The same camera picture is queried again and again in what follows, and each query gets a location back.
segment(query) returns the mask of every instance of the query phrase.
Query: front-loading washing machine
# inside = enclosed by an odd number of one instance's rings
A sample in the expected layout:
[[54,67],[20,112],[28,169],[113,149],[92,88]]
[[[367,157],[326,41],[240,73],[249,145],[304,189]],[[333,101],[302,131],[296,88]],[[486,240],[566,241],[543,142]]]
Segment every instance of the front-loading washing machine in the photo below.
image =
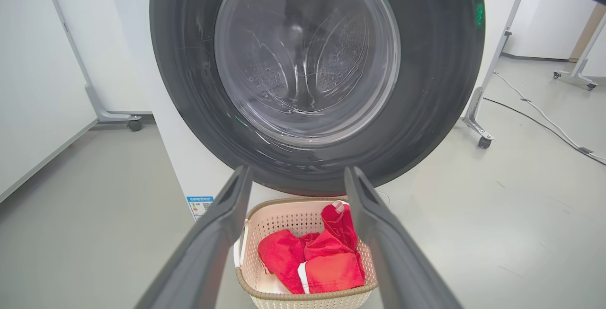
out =
[[344,194],[348,165],[405,199],[415,171],[400,176],[454,125],[483,48],[483,0],[117,6],[184,194],[249,165],[250,206]]

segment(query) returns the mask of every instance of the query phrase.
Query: basket handle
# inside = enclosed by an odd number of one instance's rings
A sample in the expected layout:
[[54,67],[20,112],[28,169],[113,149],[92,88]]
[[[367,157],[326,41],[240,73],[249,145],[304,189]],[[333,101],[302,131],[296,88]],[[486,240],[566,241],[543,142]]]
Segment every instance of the basket handle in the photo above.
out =
[[242,263],[244,263],[244,253],[246,252],[246,246],[244,243],[248,237],[249,219],[244,219],[244,228],[242,229],[242,234],[240,234],[240,239],[237,240],[236,244],[233,245],[233,263],[236,265],[236,268],[240,268]]

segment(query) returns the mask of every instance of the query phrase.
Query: white plastic basket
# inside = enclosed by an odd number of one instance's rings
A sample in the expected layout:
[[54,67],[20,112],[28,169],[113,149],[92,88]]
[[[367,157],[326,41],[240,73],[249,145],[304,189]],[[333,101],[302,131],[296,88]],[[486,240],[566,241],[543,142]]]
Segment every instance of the white plastic basket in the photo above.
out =
[[366,272],[363,287],[318,294],[290,294],[275,275],[267,275],[257,251],[271,233],[289,229],[295,236],[321,232],[322,209],[344,198],[291,198],[268,201],[253,208],[244,223],[240,242],[233,248],[238,282],[260,309],[357,309],[377,287],[370,249],[361,241],[357,250]]

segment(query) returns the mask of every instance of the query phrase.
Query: metal frame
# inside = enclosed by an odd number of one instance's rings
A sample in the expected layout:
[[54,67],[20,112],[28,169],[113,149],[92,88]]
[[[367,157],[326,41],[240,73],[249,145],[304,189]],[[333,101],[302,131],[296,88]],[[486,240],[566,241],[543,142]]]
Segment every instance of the metal frame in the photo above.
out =
[[465,117],[463,117],[462,121],[464,124],[473,129],[476,133],[480,134],[486,140],[492,141],[494,137],[490,135],[486,130],[482,128],[476,121],[476,115],[478,113],[478,107],[480,106],[480,101],[482,100],[482,95],[484,94],[483,87],[477,87],[472,95],[472,102],[469,104],[469,108],[467,108],[467,113],[465,113]]
[[516,16],[517,8],[520,6],[521,1],[522,0],[513,1],[513,6],[511,7],[511,11],[509,12],[509,18],[507,18],[507,22],[505,23],[505,28],[503,29],[503,32],[502,32],[503,35],[501,36],[501,38],[499,40],[499,44],[496,47],[492,61],[490,62],[490,65],[489,65],[489,69],[486,73],[486,76],[484,76],[484,80],[482,81],[482,85],[480,87],[477,87],[476,90],[474,90],[474,92],[472,94],[472,98],[471,98],[471,103],[469,104],[469,107],[467,108],[467,113],[465,113],[464,117],[461,118],[463,123],[465,123],[467,126],[469,126],[469,128],[474,130],[474,132],[476,132],[482,136],[480,138],[480,142],[478,145],[483,148],[487,148],[488,146],[490,146],[491,141],[494,140],[494,136],[492,136],[488,132],[486,132],[486,130],[484,130],[482,128],[482,126],[480,126],[477,122],[478,113],[480,110],[480,106],[482,104],[482,95],[484,94],[484,91],[486,90],[486,87],[490,81],[490,78],[492,77],[493,70],[496,67],[496,63],[497,63],[497,60],[499,59],[500,53],[503,51],[503,48],[505,47],[507,39],[511,35],[511,31],[510,31],[511,24],[513,24],[513,18],[515,18],[515,16]]
[[589,39],[589,43],[587,44],[587,47],[585,47],[585,50],[583,50],[583,54],[580,55],[579,61],[576,63],[576,65],[574,65],[574,68],[572,69],[572,71],[554,70],[554,72],[553,72],[554,79],[560,78],[560,77],[562,77],[562,75],[566,75],[566,76],[569,76],[570,78],[573,78],[574,80],[581,80],[582,82],[588,82],[587,89],[589,91],[593,90],[593,88],[598,86],[598,84],[593,82],[593,80],[590,80],[589,78],[586,78],[585,76],[583,76],[582,72],[583,72],[583,69],[585,68],[585,65],[587,64],[587,55],[589,55],[591,48],[593,48],[593,44],[596,43],[597,37],[602,32],[604,25],[606,25],[606,14],[604,14],[604,16],[602,16],[602,20],[600,20],[600,24],[598,24],[595,32],[591,36],[591,39]]
[[65,22],[65,17],[63,16],[63,12],[61,11],[61,7],[59,6],[59,1],[52,0],[54,9],[57,12],[57,16],[59,16],[59,20],[61,24],[63,24],[63,30],[65,31],[65,35],[67,36],[67,40],[70,42],[71,50],[76,57],[76,61],[78,61],[78,65],[80,66],[80,71],[84,75],[84,80],[86,80],[86,84],[84,88],[86,89],[86,93],[89,96],[89,100],[93,105],[93,109],[95,109],[95,113],[97,113],[97,118],[99,122],[115,122],[115,121],[138,121],[141,119],[140,116],[137,115],[128,115],[128,114],[112,114],[109,113],[108,110],[103,106],[103,103],[100,101],[95,88],[93,87],[93,83],[90,81],[89,73],[86,71],[84,67],[84,63],[82,62],[82,58],[80,57],[80,52],[78,52],[78,48],[74,43],[74,39],[71,36],[71,33],[67,27],[67,22]]

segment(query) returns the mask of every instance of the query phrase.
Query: concrete floor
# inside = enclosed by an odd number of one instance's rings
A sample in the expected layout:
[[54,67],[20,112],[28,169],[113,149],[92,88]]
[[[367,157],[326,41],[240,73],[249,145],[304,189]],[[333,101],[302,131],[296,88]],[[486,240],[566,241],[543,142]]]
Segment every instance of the concrete floor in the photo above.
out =
[[[606,156],[606,87],[553,80],[565,66],[497,71]],[[540,119],[496,76],[485,97]],[[468,309],[604,307],[606,167],[491,102],[479,121],[489,149],[459,122],[420,164],[406,229]],[[86,133],[0,203],[0,308],[131,308],[193,224],[158,129],[118,128]],[[253,308],[236,286],[228,259],[218,307]]]

